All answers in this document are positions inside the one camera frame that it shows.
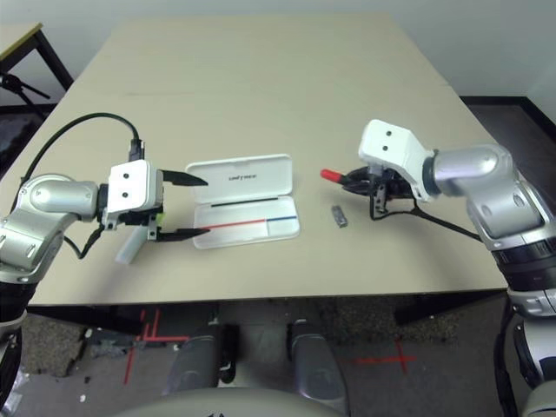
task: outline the cable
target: cable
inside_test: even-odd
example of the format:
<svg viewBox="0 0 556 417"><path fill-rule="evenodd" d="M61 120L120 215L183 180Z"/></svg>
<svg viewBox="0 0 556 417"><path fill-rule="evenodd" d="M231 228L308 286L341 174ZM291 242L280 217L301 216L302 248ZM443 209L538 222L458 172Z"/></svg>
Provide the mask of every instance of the cable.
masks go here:
<svg viewBox="0 0 556 417"><path fill-rule="evenodd" d="M25 173L25 175L21 178L21 182L19 184L19 188L17 189L17 191L19 192L19 189L21 188L21 186L24 185L31 178L31 176L33 175L33 171L35 170L36 166L38 165L38 163L43 158L44 154L46 154L46 152L47 152L47 150L49 150L50 146L52 146L54 144L54 142L57 141L58 138L61 135L63 135L64 133L66 133L68 130L72 129L76 125L78 125L82 122L85 122L87 120L90 120L90 119L95 119L97 117L107 117L109 119L115 119L119 122L122 122L126 126L128 126L131 129L131 132L133 133L133 139L131 140L132 144L134 143L135 145L138 145L139 147L141 147L141 140L139 139L139 132L137 132L136 127L130 121L128 121L127 119L124 119L123 117L121 117L119 115L115 115L113 113L90 113L88 115L78 117L77 119L72 120L71 122L69 122L68 124L63 126L61 129L59 129L43 145L41 150L39 150L39 152L36 154L35 158L31 162L30 166L27 168L27 172ZM16 198L14 199L14 202L11 204L11 211L14 211L14 208L16 207L18 192L16 193Z"/></svg>
<svg viewBox="0 0 556 417"><path fill-rule="evenodd" d="M506 370L506 332L514 315L512 303L506 298L506 304L500 320L500 333L496 336L493 350L494 377L496 380L496 390L498 401L502 407L504 417L518 417L518 410L513 396L512 382L510 374Z"/></svg>
<svg viewBox="0 0 556 417"><path fill-rule="evenodd" d="M407 182L403 180L399 174L395 173L395 171L392 171L389 174L392 175L392 178L390 178L389 181L392 183L393 187L395 187L394 193L403 198L413 199L414 207L411 210L393 211L381 215L380 217L375 216L373 198L374 192L377 189L377 185L379 185L379 180L377 179L376 175L369 175L368 167L354 169L347 175L341 175L340 177L338 177L338 179L336 179L336 181L334 179L330 180L330 178L327 179L333 182L342 183L342 188L345 189L347 192L368 196L371 199L371 203L369 205L369 214L371 216L371 219L373 219L374 221L386 219L391 215L414 215L434 224L438 224L443 228L452 230L453 232L457 232L464 236L470 237L475 241L482 242L479 235L477 235L476 233L470 232L469 230L462 228L461 226L439 219L438 217L434 217L433 215L430 215L427 212L423 211L417 204L417 200L415 199L411 188L409 187L409 184L407 184Z"/></svg>
<svg viewBox="0 0 556 417"><path fill-rule="evenodd" d="M438 217L434 217L433 215L428 214L427 212L423 211L419 207L419 205L417 204L417 200L415 200L415 198L413 198L413 200L414 200L414 207L411 210L409 210L409 211L394 211L394 212L386 213L385 215L382 215L381 217L374 217L373 204L371 203L371 207L370 207L371 217L373 218L373 220L379 221L379 220L386 219L387 217L389 217L391 215L414 215L416 217L420 217L421 219L428 220L432 223L438 224L439 226L442 226L443 228L447 228L449 230L452 230L453 232L461 233L462 235L470 237L471 239L474 239L475 241L482 242L479 235L477 235L476 233L470 232L466 228L462 228L461 226L458 226L457 224L447 222L445 220L439 219Z"/></svg>
<svg viewBox="0 0 556 417"><path fill-rule="evenodd" d="M89 239L87 239L87 243L85 243L85 246L83 247L83 251L79 250L76 243L73 242L68 236L64 236L63 241L68 243L68 245L73 249L73 251L77 255L77 259L83 259L87 255L91 247L98 240L98 238L101 237L101 233L103 231L104 231L104 226L100 224L98 228L93 233L90 234Z"/></svg>
<svg viewBox="0 0 556 417"><path fill-rule="evenodd" d="M39 150L39 152L36 154L35 158L31 162L30 166L27 168L27 172L21 178L21 182L19 184L19 188L17 189L16 196L14 198L13 203L11 204L10 212L14 211L14 209L16 208L17 196L19 195L19 189L31 178L31 176L33 175L33 171L35 171L36 166L41 161L44 154L46 154L46 152L49 150L49 148L54 144L54 142L57 141L60 138L60 136L62 136L68 130L74 128L76 125L78 125L82 122L86 122L90 119L98 118L98 117L106 117L106 118L109 118L109 119L115 119L118 122L122 122L123 124L128 126L131 129L131 132L133 134L133 138L131 139L131 147L130 147L130 150L129 150L129 159L130 160L135 160L137 157L142 157L143 149L142 149L142 142L139 139L139 132L137 131L136 127L129 120L127 120L127 119L125 119L125 118L123 118L119 115L115 115L113 113L90 113L88 115L78 117L77 119L72 120L71 122L69 122L68 124L66 124L62 128L60 128L54 135L52 135L50 137L50 139L48 141L46 141L46 143L43 145L41 150ZM87 255L87 253L89 252L89 250L91 249L93 244L98 240L99 237L101 237L101 233L103 232L103 230L104 230L104 226L101 224L101 225L99 225L99 227L93 233L91 233L91 235L89 236L89 239L87 240L87 242L85 243L85 246L83 247L83 251L79 250L79 247L69 237L65 236L63 238L63 240L66 243L68 243L69 246L73 249L73 251L76 253L78 259L83 259Z"/></svg>

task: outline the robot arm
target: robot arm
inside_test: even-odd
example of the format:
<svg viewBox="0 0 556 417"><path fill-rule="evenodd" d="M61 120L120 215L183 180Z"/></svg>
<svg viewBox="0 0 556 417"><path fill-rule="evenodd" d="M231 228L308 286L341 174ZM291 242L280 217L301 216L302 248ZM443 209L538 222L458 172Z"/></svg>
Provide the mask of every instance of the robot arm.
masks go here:
<svg viewBox="0 0 556 417"><path fill-rule="evenodd" d="M387 215L387 201L398 197L388 191L392 182L400 187L399 176L416 202L440 194L466 198L467 213L506 278L513 311L528 319L514 330L521 373L537 388L524 415L556 409L556 222L539 193L520 177L510 153L499 145L426 150L411 131L373 120L365 128L359 156L368 164L374 219ZM500 383L499 377L499 389L511 390L509 381ZM500 400L510 397L504 393ZM507 410L506 415L514 415Z"/></svg>
<svg viewBox="0 0 556 417"><path fill-rule="evenodd" d="M64 131L99 116L106 114L83 116L59 130L45 144L24 178L30 177L40 156ZM181 241L208 232L197 228L161 232L156 217L163 212L163 182L182 186L207 183L185 172L156 169L143 156L142 141L135 134L129 162L112 167L108 184L77 182L59 174L30 178L19 189L11 213L0 221L0 407L10 393L19 366L20 327L25 309L36 285L67 240L64 232L73 222L99 222L82 252L71 243L79 259L103 231L115 231L119 224L144 226L148 239L156 242Z"/></svg>
<svg viewBox="0 0 556 417"><path fill-rule="evenodd" d="M418 201L440 194L465 197L467 213L506 277L519 313L556 316L556 222L537 191L520 178L506 149L427 151L409 130L373 120L359 156L369 164L369 174L380 179L376 183L384 182L388 169L400 173ZM385 207L388 195L380 198L378 189L370 194L375 206Z"/></svg>

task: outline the black cable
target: black cable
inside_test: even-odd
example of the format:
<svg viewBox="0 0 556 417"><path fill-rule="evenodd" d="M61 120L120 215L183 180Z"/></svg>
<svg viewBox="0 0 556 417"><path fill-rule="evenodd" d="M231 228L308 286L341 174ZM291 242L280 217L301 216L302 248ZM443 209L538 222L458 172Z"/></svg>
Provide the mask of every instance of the black cable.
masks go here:
<svg viewBox="0 0 556 417"><path fill-rule="evenodd" d="M87 255L93 244L95 244L98 238L101 237L101 233L103 231L104 226L100 224L98 228L90 234L89 239L87 239L87 242L85 243L85 246L83 246L83 251L79 250L75 242L73 242L68 236L64 236L63 241L68 243L69 246L73 249L73 251L77 255L77 259L83 259Z"/></svg>
<svg viewBox="0 0 556 417"><path fill-rule="evenodd" d="M506 333L514 315L512 303L506 298L506 304L500 320L500 333L494 341L493 360L494 378L496 380L496 390L498 391L498 401L502 407L504 417L518 417L518 408L513 396L512 382L510 374L506 370Z"/></svg>
<svg viewBox="0 0 556 417"><path fill-rule="evenodd" d="M373 220L375 220L375 221L383 220L383 219L385 219L385 218L387 218L391 215L414 215L416 217L420 217L421 219L428 220L432 223L438 224L439 226L442 226L443 228L447 228L449 230L452 230L453 232L461 233L462 235L470 237L471 239L474 239L475 241L482 242L482 240L480 239L480 236L477 235L476 233L470 232L466 228L462 228L461 226L458 226L457 224L453 224L451 222L447 222L445 220L439 219L438 217L434 217L433 215L430 215L427 212L423 211L419 207L419 205L417 205L417 200L415 200L415 198L414 198L414 207L413 207L413 209L411 209L409 211L393 211L393 212L390 212L390 213L386 213L385 215L382 215L381 217L375 217Z"/></svg>
<svg viewBox="0 0 556 417"><path fill-rule="evenodd" d="M107 117L109 119L115 119L119 122L122 122L123 124L125 124L126 126L128 126L131 129L131 132L133 133L133 139L132 142L135 143L140 143L139 140L139 132L137 132L136 127L127 119L124 119L123 117L119 116L119 115L115 115L113 113L90 113L88 115L85 116L81 116L78 117L75 120L72 120L71 122L69 122L68 124L66 124L65 126L63 126L61 129L59 129L54 135L52 135L50 137L50 139L43 145L43 147L41 148L41 150L39 150L39 152L36 154L35 158L33 159L33 161L31 162L30 166L27 168L27 172L25 173L25 175L21 178L21 182L19 184L19 188L21 188L22 185L24 185L33 175L33 171L35 170L36 166L38 165L38 163L41 161L41 159L43 158L44 154L46 154L46 151L49 150L50 146L52 146L54 144L55 141L58 140L58 138L63 135L64 133L66 133L68 130L72 129L73 127L75 127L76 125L85 122L87 120L90 119L95 119L97 117ZM11 211L14 211L14 208L16 207L17 204L17 194L16 193L16 198L14 199L14 202L11 205Z"/></svg>
<svg viewBox="0 0 556 417"><path fill-rule="evenodd" d="M453 232L457 232L467 237L470 237L475 241L482 242L479 235L477 235L476 233L470 232L469 230L462 228L457 224L453 224L451 222L447 222L445 220L439 219L438 217L434 217L433 215L430 215L427 212L423 211L417 204L417 200L413 195L411 195L411 198L414 201L414 207L411 210L392 211L392 212L385 213L380 217L377 217L374 215L374 201L373 201L374 191L377 189L377 185L378 185L377 182L379 181L377 177L375 175L368 175L367 167L354 169L349 174L347 174L347 177L354 181L352 183L349 183L348 185L345 185L343 189L357 195L369 196L369 198L371 199L371 202L369 204L369 215L371 216L371 219L373 219L374 221L384 220L387 217L390 217L391 215L414 215L416 217L420 217L421 219L428 220L429 222L438 224L443 228L452 230Z"/></svg>
<svg viewBox="0 0 556 417"><path fill-rule="evenodd" d="M31 176L33 175L33 171L35 171L36 166L41 161L44 154L46 154L46 152L49 150L49 148L54 144L54 142L57 141L58 138L60 138L60 136L62 136L64 133L66 133L68 130L72 129L76 125L78 125L82 122L86 122L87 120L95 119L95 118L98 118L98 117L106 117L106 118L109 118L109 119L115 119L118 122L122 122L123 124L128 126L131 129L131 132L133 134L133 138L131 139L131 145L132 145L131 148L132 149L129 152L130 156L131 156L132 152L135 152L135 153L141 152L142 145L141 145L141 140L139 139L139 132L137 131L136 127L129 120L127 120L127 119L125 119L125 118L123 118L119 115L115 115L113 113L90 113L88 115L78 117L77 119L72 120L71 122L69 122L68 124L66 124L62 128L60 128L54 135L52 135L50 137L50 139L48 141L46 141L46 143L43 145L41 150L39 150L39 152L36 154L35 158L31 162L30 166L27 168L27 172L21 178L19 188L17 189L17 192L16 192L16 197L14 198L14 201L11 204L10 212L14 211L14 208L16 207L17 196L19 194L19 189L31 178ZM73 251L77 255L77 258L82 259L87 255L87 253L89 252L89 250L91 249L93 244L101 236L101 233L103 232L103 230L104 230L104 226L102 224L99 225L98 229L95 230L89 236L89 239L87 240L87 242L85 243L85 246L83 247L83 251L79 250L77 245L69 237L65 236L63 238L63 240L66 243L68 243L69 246L73 249Z"/></svg>

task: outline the white cylindrical object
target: white cylindrical object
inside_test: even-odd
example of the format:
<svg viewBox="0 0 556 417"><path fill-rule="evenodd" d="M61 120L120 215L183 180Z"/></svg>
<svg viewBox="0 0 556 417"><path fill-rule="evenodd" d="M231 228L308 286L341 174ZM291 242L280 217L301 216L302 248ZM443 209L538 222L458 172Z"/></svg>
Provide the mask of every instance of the white cylindrical object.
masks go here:
<svg viewBox="0 0 556 417"><path fill-rule="evenodd" d="M122 248L116 255L116 262L123 265L129 265L141 249L142 245L147 241L147 233L149 228L145 226L137 226L129 236L128 240L123 244Z"/></svg>

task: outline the table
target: table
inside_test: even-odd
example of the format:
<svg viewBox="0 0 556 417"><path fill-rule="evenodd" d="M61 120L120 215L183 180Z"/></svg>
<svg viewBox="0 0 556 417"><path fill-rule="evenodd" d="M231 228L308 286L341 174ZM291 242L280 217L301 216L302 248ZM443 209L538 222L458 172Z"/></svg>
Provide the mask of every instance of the table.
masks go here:
<svg viewBox="0 0 556 417"><path fill-rule="evenodd" d="M42 27L42 23L0 24L0 73L7 73L32 50L36 50L67 90L73 78L41 31Z"/></svg>
<svg viewBox="0 0 556 417"><path fill-rule="evenodd" d="M123 24L104 44L0 182L9 211L19 176L57 129L95 111L128 118L161 169L288 153L299 237L197 250L147 243L132 265L114 263L131 230L104 233L78 261L63 247L34 305L123 304L309 295L393 295L505 288L480 243L412 216L368 218L368 202L319 177L361 166L373 118L411 129L429 149L493 142L447 81L385 14L184 17ZM65 135L36 174L106 182L127 158L130 133L111 120ZM338 228L340 204L349 225ZM163 226L191 226L188 189L166 186ZM425 209L472 228L465 202ZM68 236L83 245L92 224Z"/></svg>

